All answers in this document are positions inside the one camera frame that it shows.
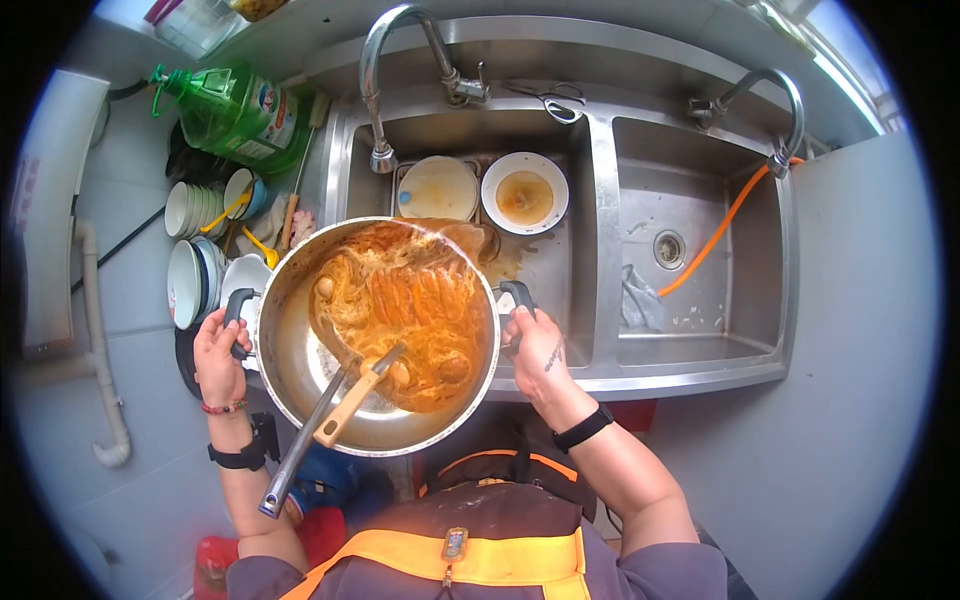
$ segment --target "black wristband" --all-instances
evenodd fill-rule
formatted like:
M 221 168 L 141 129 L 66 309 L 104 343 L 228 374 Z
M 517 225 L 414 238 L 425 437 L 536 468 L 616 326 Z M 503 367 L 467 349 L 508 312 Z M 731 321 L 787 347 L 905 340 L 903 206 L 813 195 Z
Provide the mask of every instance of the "black wristband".
M 223 468 L 248 468 L 256 471 L 267 462 L 267 457 L 263 455 L 263 444 L 256 438 L 252 442 L 240 449 L 239 454 L 227 454 L 213 447 L 213 444 L 206 446 L 206 452 L 210 455 L 210 460 Z
M 570 427 L 563 433 L 553 434 L 553 443 L 566 454 L 570 451 L 570 448 L 589 440 L 596 435 L 598 431 L 612 422 L 613 415 L 610 414 L 610 409 L 601 404 L 600 408 L 586 419 Z

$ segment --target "gray shirt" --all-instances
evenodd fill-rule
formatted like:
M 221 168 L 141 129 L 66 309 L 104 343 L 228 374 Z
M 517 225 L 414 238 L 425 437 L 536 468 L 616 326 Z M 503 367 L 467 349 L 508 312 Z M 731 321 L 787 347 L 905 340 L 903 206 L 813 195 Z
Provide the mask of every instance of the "gray shirt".
M 597 530 L 583 521 L 587 588 L 593 600 L 667 600 L 727 598 L 727 565 L 723 554 L 700 543 L 658 543 L 619 559 Z M 230 600 L 273 600 L 303 581 L 290 564 L 269 556 L 240 559 L 227 571 Z M 326 572 L 311 600 L 377 598 L 431 600 L 440 582 L 395 571 L 373 561 L 351 557 Z M 532 600 L 541 588 L 488 588 L 453 584 L 456 600 Z

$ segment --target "black pot handle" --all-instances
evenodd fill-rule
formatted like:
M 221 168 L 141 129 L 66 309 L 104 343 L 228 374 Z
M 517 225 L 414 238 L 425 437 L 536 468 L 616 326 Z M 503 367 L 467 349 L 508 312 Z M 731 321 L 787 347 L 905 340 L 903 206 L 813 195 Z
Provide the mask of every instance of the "black pot handle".
M 534 309 L 537 308 L 537 306 L 534 304 L 533 297 L 530 296 L 530 289 L 527 287 L 526 283 L 523 283 L 522 281 L 513 281 L 511 279 L 508 279 L 506 281 L 500 281 L 500 283 L 497 284 L 494 287 L 494 289 L 499 289 L 504 294 L 510 294 L 514 299 L 514 304 L 516 304 L 517 306 L 521 306 L 521 305 L 526 306 L 527 310 L 530 311 L 530 316 L 536 318 L 537 313 L 535 312 Z M 501 321 L 504 322 L 504 323 L 501 323 L 501 326 L 506 326 L 506 323 L 510 322 L 510 318 L 507 317 L 506 319 L 501 319 Z M 509 346 L 501 347 L 501 349 L 505 350 L 508 356 L 510 357 L 515 356 L 516 353 L 520 351 L 521 337 L 522 336 L 517 334 L 517 336 L 515 336 L 514 339 L 511 340 Z
M 240 309 L 243 307 L 243 303 L 247 300 L 258 298 L 259 296 L 260 293 L 251 287 L 240 287 L 233 290 L 230 294 L 230 299 L 227 300 L 227 312 L 224 313 L 224 327 L 231 321 L 240 323 Z M 234 342 L 233 347 L 230 348 L 230 354 L 237 360 L 244 360 L 250 356 L 237 342 Z

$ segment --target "yellow spoon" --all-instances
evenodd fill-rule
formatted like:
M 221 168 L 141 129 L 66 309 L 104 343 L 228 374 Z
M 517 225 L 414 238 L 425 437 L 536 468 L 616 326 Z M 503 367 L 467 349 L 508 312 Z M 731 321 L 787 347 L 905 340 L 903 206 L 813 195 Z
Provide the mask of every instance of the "yellow spoon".
M 221 221 L 223 221 L 223 220 L 227 217 L 227 215 L 229 215 L 230 212 L 233 211 L 234 208 L 236 208 L 236 207 L 239 206 L 240 204 L 246 204 L 246 203 L 248 203 L 248 202 L 250 201 L 250 198 L 252 198 L 252 197 L 253 197 L 253 186 L 252 186 L 252 185 L 248 185 L 248 186 L 247 186 L 247 189 L 245 189 L 245 190 L 243 191 L 243 193 L 240 194 L 240 197 L 237 198 L 235 201 L 233 201 L 233 204 L 230 205 L 230 208 L 228 208 L 227 210 L 225 210 L 222 215 L 220 215 L 219 217 L 217 217 L 216 219 L 214 219 L 213 221 L 211 221 L 211 222 L 210 222 L 210 225 L 201 227 L 201 228 L 200 228 L 200 231 L 201 231 L 202 233 L 207 233 L 207 232 L 209 232 L 211 229 L 217 227 L 217 224 L 220 223 Z
M 276 266 L 277 262 L 280 261 L 280 255 L 276 253 L 276 250 L 272 248 L 267 248 L 266 246 L 261 244 L 260 240 L 253 237 L 253 234 L 250 233 L 250 230 L 247 229 L 246 225 L 243 226 L 243 234 L 246 235 L 248 239 L 250 239 L 250 241 L 253 242 L 254 246 L 257 246 L 260 249 L 260 251 L 263 252 L 263 255 L 267 257 L 267 267 L 269 267 L 272 270 Z

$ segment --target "faucet spout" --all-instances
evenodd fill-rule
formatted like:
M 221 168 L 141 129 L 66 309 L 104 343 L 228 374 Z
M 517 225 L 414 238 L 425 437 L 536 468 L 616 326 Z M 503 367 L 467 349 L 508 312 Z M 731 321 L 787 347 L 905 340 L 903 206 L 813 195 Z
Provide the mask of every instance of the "faucet spout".
M 360 96 L 370 111 L 373 127 L 373 151 L 370 166 L 377 173 L 392 173 L 396 168 L 394 149 L 387 141 L 380 119 L 380 83 L 377 80 L 377 65 L 380 52 L 387 36 L 405 17 L 412 16 L 420 21 L 426 35 L 430 51 L 440 69 L 440 82 L 446 90 L 447 103 L 453 108 L 466 106 L 470 102 L 486 102 L 490 98 L 490 85 L 483 80 L 483 62 L 478 67 L 480 78 L 464 79 L 450 63 L 450 54 L 446 49 L 437 20 L 424 7 L 416 4 L 401 4 L 384 12 L 373 23 L 360 53 Z
M 790 111 L 793 115 L 790 134 L 786 141 L 781 142 L 773 155 L 767 159 L 767 167 L 769 167 L 770 172 L 775 177 L 783 179 L 789 170 L 790 158 L 800 150 L 800 144 L 804 139 L 804 103 L 800 98 L 800 91 L 783 71 L 779 69 L 757 69 L 743 76 L 736 85 L 716 100 L 690 99 L 689 115 L 696 120 L 697 126 L 701 130 L 707 131 L 717 119 L 727 114 L 727 109 L 730 108 L 733 98 L 740 92 L 753 87 L 761 79 L 782 87 L 786 90 L 786 95 L 790 99 Z

